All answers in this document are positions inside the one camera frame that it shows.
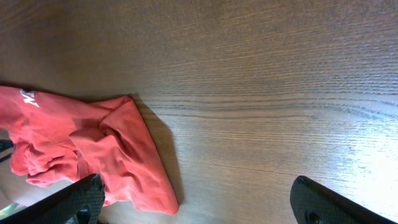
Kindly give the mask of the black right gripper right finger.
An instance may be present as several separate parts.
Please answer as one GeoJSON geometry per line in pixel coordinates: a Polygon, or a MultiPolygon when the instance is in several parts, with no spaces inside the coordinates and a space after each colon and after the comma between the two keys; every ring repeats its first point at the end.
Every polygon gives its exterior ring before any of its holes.
{"type": "Polygon", "coordinates": [[[303,175],[292,184],[290,206],[299,224],[396,224],[303,175]]]}

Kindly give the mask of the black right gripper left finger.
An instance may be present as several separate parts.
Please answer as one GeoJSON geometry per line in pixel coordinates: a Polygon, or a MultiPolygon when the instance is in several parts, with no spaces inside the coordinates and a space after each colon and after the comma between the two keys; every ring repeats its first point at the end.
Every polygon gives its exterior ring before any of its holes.
{"type": "Polygon", "coordinates": [[[105,200],[104,185],[91,174],[1,220],[2,224],[97,224],[105,200]]]}

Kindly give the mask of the orange polo shirt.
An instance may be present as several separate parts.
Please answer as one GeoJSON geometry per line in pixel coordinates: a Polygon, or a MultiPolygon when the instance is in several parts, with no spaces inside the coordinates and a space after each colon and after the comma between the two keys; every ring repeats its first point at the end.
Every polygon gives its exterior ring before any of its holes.
{"type": "Polygon", "coordinates": [[[128,96],[84,103],[2,86],[1,128],[14,143],[12,172],[32,185],[99,174],[105,205],[130,201],[141,211],[178,212],[157,148],[128,96]]]}

